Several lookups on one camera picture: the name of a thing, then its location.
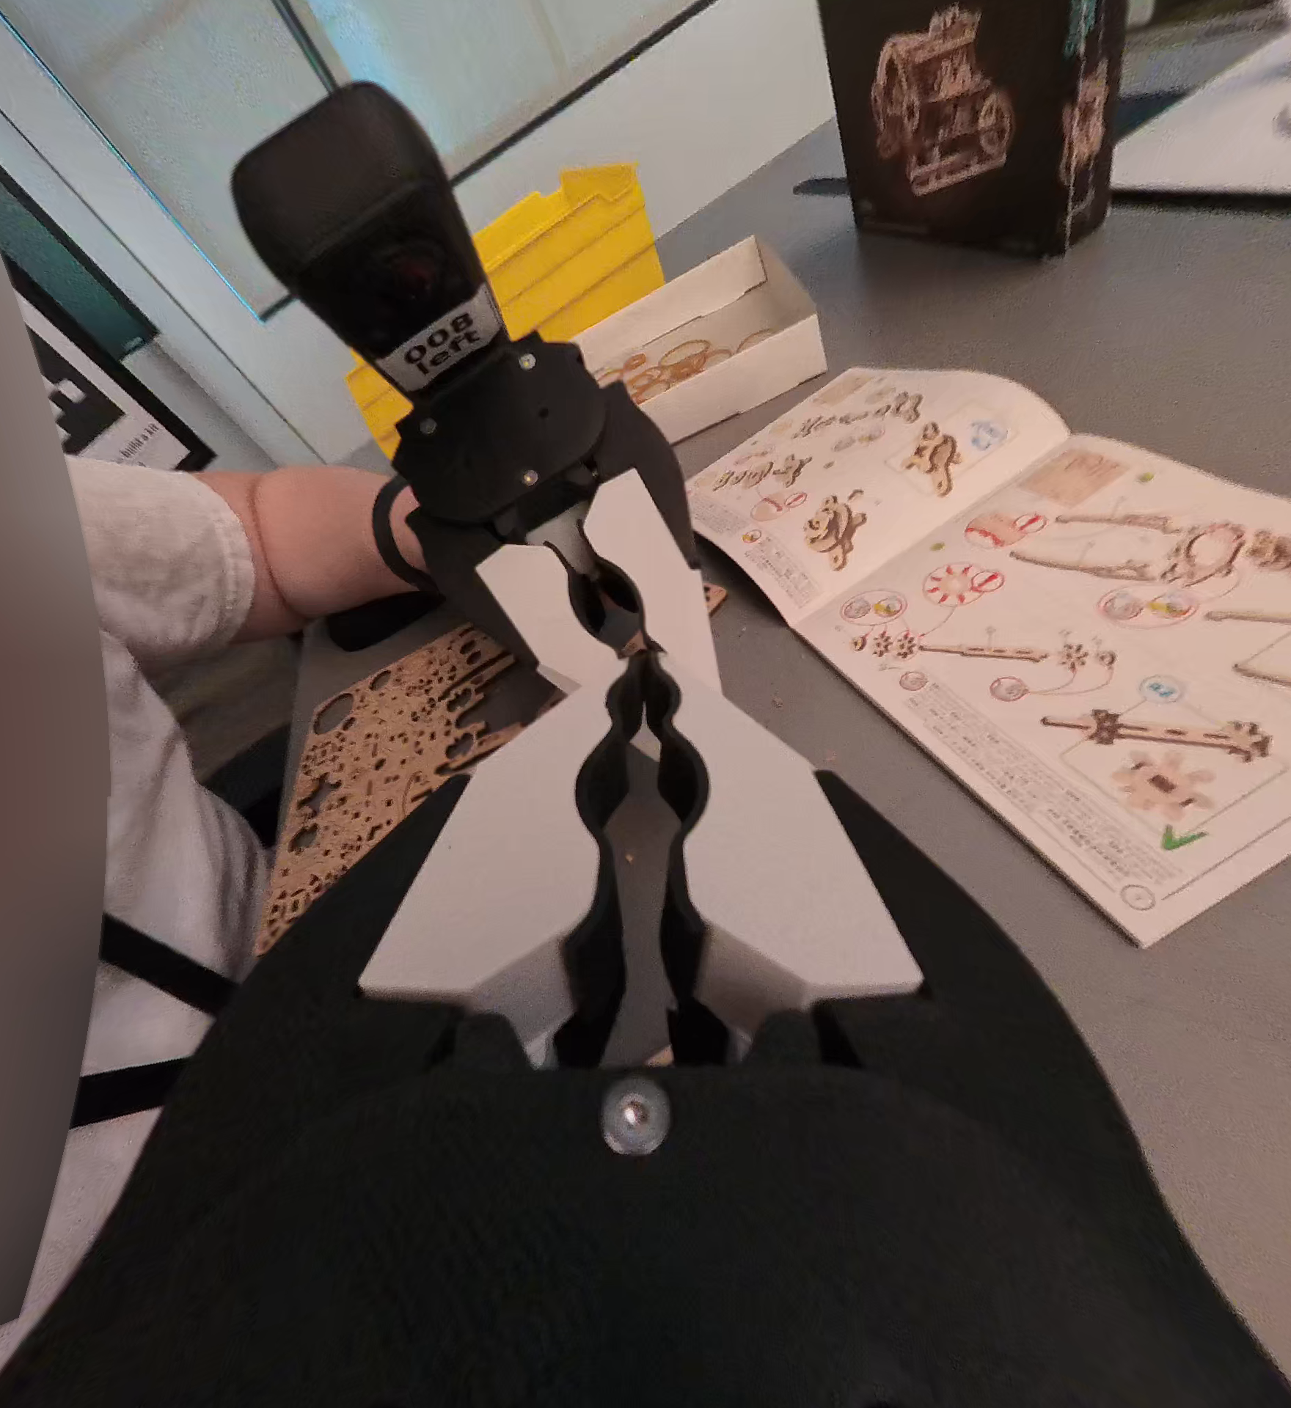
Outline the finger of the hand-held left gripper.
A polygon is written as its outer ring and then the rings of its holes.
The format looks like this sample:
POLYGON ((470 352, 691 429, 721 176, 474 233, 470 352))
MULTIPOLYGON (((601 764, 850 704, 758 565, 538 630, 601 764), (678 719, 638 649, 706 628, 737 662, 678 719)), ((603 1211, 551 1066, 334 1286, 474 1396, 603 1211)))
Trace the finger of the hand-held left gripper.
POLYGON ((584 622, 572 599, 572 572, 552 547, 502 544, 476 574, 545 682, 563 695, 609 702, 623 659, 584 622))
POLYGON ((681 698, 724 702, 720 670, 703 599, 703 578, 686 560, 638 473, 623 473, 597 488, 584 516, 584 538, 598 565, 632 588, 643 627, 662 648, 652 665, 681 698))

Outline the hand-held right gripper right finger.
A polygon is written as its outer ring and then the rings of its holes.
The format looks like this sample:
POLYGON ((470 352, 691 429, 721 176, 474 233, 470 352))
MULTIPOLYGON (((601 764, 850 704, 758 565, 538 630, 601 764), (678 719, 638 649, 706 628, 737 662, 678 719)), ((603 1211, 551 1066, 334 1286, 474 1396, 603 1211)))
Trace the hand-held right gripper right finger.
POLYGON ((659 921, 672 1065, 723 1065, 782 1011, 916 994, 817 770, 668 655, 644 667, 644 717, 677 822, 659 921))

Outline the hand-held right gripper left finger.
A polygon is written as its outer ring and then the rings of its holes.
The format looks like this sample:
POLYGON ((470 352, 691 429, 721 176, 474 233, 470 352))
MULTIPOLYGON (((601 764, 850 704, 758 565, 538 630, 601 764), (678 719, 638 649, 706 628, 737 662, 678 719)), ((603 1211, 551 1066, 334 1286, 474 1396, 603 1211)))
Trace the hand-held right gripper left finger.
POLYGON ((558 701, 452 801, 357 986, 508 1022, 533 1059, 600 1065, 625 991, 607 824, 629 784, 644 659, 558 701))

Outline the person's left forearm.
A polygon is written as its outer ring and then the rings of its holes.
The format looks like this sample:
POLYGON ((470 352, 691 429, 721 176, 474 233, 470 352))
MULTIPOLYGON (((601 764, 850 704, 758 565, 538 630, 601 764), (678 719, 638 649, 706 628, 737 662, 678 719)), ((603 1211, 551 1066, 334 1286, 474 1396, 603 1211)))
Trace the person's left forearm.
POLYGON ((369 470, 283 467, 252 479, 237 511, 254 562, 248 639, 431 588, 397 479, 369 470))

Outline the dark model kit box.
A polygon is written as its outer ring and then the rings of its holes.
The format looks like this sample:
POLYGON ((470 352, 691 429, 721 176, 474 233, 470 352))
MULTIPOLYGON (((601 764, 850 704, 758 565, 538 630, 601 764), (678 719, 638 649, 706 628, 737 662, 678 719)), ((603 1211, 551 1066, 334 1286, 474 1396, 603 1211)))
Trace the dark model kit box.
POLYGON ((1048 257, 1106 220, 1125 3, 817 12, 859 230, 1048 257))

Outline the cut-out plywood sheet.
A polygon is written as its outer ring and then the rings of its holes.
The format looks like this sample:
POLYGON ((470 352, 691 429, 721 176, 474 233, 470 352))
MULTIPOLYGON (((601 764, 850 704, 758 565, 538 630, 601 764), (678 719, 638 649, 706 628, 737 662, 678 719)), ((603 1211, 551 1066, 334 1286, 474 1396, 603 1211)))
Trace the cut-out plywood sheet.
POLYGON ((468 624, 366 670, 311 713, 291 773, 254 952, 445 784, 561 692, 468 624))

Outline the yellow plastic bin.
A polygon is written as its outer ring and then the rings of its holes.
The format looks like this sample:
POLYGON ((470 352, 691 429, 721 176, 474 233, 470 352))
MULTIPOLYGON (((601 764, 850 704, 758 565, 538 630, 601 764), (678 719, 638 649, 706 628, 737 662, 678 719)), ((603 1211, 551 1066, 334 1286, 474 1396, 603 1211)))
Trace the yellow plastic bin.
POLYGON ((573 340, 665 282, 635 164, 564 168, 473 244, 513 340, 573 340))

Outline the white cardboard box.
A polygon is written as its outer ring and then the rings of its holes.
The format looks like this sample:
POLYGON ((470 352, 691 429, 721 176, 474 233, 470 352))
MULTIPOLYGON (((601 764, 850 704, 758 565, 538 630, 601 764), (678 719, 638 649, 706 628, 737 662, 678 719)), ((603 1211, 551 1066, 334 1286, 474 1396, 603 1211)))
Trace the white cardboard box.
POLYGON ((677 445, 828 368, 816 306, 768 244, 755 236, 733 244, 585 330, 575 344, 594 375, 637 350, 656 355, 690 338, 737 344, 765 325, 777 328, 765 343, 634 404, 677 445))

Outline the open instruction booklet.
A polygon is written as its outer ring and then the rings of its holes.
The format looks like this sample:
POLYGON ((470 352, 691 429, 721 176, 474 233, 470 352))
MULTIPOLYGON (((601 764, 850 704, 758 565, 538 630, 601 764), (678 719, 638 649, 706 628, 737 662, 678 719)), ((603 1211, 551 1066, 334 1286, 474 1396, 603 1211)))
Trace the open instruction booklet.
POLYGON ((854 367, 687 483, 785 624, 1150 946, 1291 855, 1291 500, 854 367))

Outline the black and white marker board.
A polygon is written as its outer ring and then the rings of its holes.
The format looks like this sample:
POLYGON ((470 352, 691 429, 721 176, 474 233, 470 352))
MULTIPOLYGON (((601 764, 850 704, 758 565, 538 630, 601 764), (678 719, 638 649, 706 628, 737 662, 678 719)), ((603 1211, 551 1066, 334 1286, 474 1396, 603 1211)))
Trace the black and white marker board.
POLYGON ((8 256, 59 445, 67 455, 158 470, 201 472, 214 452, 8 256))

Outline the white sheet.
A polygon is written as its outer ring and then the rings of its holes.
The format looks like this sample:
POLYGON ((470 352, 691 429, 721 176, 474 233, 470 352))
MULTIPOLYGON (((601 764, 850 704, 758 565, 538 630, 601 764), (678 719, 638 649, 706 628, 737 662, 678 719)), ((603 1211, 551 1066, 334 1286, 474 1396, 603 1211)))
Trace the white sheet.
POLYGON ((1291 198, 1291 3, 1286 31, 1116 143, 1122 195, 1291 198))

